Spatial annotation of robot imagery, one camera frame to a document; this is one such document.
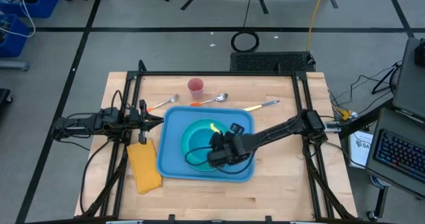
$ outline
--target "yellow sponge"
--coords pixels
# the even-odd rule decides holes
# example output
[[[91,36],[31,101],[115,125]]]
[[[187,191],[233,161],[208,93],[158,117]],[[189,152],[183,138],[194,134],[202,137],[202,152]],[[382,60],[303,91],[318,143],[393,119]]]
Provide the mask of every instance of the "yellow sponge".
[[[129,145],[127,153],[139,194],[162,186],[162,177],[157,171],[157,156],[152,140],[148,140],[146,144]]]

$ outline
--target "metal frame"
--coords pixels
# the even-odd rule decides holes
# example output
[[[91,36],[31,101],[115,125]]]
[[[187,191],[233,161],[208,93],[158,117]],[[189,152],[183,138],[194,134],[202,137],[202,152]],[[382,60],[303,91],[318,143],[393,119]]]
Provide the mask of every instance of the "metal frame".
[[[299,86],[298,86],[298,80],[301,80],[301,83],[303,85],[303,91],[305,94],[305,100],[306,100],[306,104],[307,104],[307,109],[312,109],[313,105],[311,103],[311,96],[310,96],[310,92],[309,92],[309,86],[308,86],[308,82],[307,82],[307,75],[305,72],[279,72],[279,73],[275,73],[275,72],[258,72],[258,73],[252,73],[252,72],[168,72],[168,71],[146,71],[146,68],[144,67],[143,63],[140,61],[139,62],[139,71],[127,71],[127,76],[126,76],[126,83],[124,86],[124,91],[123,91],[123,102],[122,102],[122,106],[121,106],[121,110],[125,111],[126,108],[126,104],[128,103],[128,96],[129,96],[129,92],[130,92],[130,85],[131,82],[133,80],[135,80],[135,87],[133,90],[133,98],[132,98],[132,102],[131,105],[135,106],[137,105],[137,101],[138,101],[138,94],[140,91],[140,86],[141,86],[141,77],[142,76],[288,76],[292,78],[292,84],[294,86],[294,95],[295,95],[295,100],[296,100],[296,106],[297,106],[297,111],[300,112],[302,107],[301,104],[301,94],[299,93]],[[112,174],[114,173],[114,168],[116,166],[116,157],[118,156],[118,146],[121,142],[124,143],[125,146],[128,146],[130,144],[131,141],[131,131],[125,131],[122,135],[121,141],[119,141],[118,139],[114,142],[114,146],[112,148],[112,153],[111,153],[111,160],[109,163],[109,168],[108,168],[108,175],[107,175],[107,179],[106,181],[109,181],[112,178]],[[307,140],[303,137],[303,145],[308,145]],[[323,163],[323,156],[321,153],[320,148],[316,148],[316,152],[317,155],[316,159],[317,159],[317,166],[318,166],[318,170],[320,172],[320,175],[322,176],[323,180],[327,183],[327,178],[326,178],[326,172],[325,172],[325,166]],[[309,149],[307,149],[307,155],[311,155],[311,152]],[[122,160],[127,163],[128,160],[128,154],[127,154],[127,150],[124,147],[123,149],[123,153],[122,153]],[[314,212],[314,217],[316,219],[320,219],[322,218],[321,216],[321,212],[320,212],[320,204],[319,204],[319,197],[317,194],[317,186],[316,186],[316,182],[313,178],[313,176],[308,173],[308,177],[309,177],[309,186],[310,186],[310,192],[311,192],[311,200],[313,203],[313,212]],[[123,172],[118,180],[118,186],[117,186],[117,191],[116,191],[116,198],[114,201],[114,208],[113,208],[113,213],[112,216],[106,215],[106,210],[108,209],[108,198],[105,199],[105,201],[102,203],[101,208],[100,208],[100,216],[99,217],[81,217],[81,218],[76,218],[76,219],[69,219],[69,220],[57,220],[57,221],[48,221],[48,223],[105,223],[105,221],[117,221],[118,220],[118,216],[120,213],[120,204],[121,204],[121,198],[122,198],[122,192],[124,189],[124,179],[125,179],[125,172]],[[326,210],[327,210],[327,217],[328,218],[334,218],[333,215],[333,208],[331,206],[330,201],[328,200],[328,198],[326,198],[325,196],[325,203],[326,203]],[[282,222],[276,222],[276,221],[272,221],[272,218],[270,216],[266,216],[266,222],[267,223],[289,223],[286,221],[282,221]],[[166,220],[147,220],[147,221],[143,221],[144,223],[164,223],[166,222]],[[174,214],[170,214],[169,216],[169,220],[168,222],[170,222],[171,224],[173,224],[174,221]],[[191,223],[210,223],[210,221],[190,221]],[[237,221],[235,223],[264,223],[263,221]]]

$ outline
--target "blue tray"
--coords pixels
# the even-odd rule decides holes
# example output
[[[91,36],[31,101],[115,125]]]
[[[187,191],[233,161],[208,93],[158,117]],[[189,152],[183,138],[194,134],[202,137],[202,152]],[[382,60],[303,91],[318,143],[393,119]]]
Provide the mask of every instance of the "blue tray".
[[[199,171],[186,163],[181,152],[181,136],[187,126],[205,118],[222,122],[229,128],[232,123],[237,123],[245,128],[245,133],[252,134],[254,132],[254,119],[247,111],[229,108],[174,106],[168,109],[164,116],[157,159],[158,172],[164,177],[172,178],[231,182],[248,181],[254,174],[255,158],[250,167],[240,174],[225,174],[217,170]],[[245,167],[247,163],[248,160],[235,166],[224,166],[223,169],[238,171]]]

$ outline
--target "blue bin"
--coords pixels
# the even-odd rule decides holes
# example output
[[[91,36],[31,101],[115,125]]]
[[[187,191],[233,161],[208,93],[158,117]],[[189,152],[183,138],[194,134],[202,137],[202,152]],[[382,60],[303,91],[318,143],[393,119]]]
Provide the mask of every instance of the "blue bin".
[[[37,3],[26,3],[25,5],[27,6],[28,13],[32,18],[49,18],[57,3],[58,0],[38,0]],[[4,14],[16,14],[20,17],[26,17],[23,9],[25,8],[23,6],[21,8],[19,2],[10,3],[7,1],[0,1],[0,11]]]
[[[0,21],[7,18],[8,22],[11,23],[9,31],[28,35],[28,27],[22,23],[22,21],[16,15],[0,15]],[[18,57],[21,55],[24,48],[25,42],[27,41],[26,37],[20,35],[6,34],[5,39],[0,43],[0,57]]]

